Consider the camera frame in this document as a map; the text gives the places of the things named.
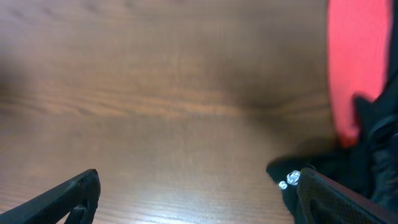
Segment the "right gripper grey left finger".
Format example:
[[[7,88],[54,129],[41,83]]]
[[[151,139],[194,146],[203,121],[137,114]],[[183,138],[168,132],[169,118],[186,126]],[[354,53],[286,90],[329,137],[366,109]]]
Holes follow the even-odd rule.
[[[1,223],[92,223],[101,193],[98,172],[88,169],[1,214]]]

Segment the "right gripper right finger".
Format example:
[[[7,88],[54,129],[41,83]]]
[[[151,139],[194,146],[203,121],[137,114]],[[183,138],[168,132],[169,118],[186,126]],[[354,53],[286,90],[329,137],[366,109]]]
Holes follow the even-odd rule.
[[[298,199],[307,224],[397,224],[397,215],[309,168],[301,170]]]

